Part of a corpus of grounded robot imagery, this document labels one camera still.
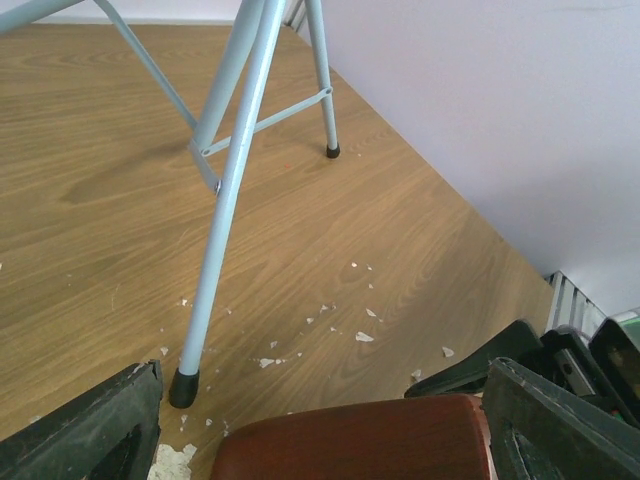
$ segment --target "metal grate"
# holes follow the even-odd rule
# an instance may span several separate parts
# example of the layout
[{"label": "metal grate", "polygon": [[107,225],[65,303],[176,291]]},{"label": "metal grate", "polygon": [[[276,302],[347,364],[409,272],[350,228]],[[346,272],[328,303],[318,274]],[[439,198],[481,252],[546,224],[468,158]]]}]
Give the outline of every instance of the metal grate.
[{"label": "metal grate", "polygon": [[546,279],[553,287],[553,302],[547,331],[559,325],[571,325],[591,337],[606,316],[562,272]]}]

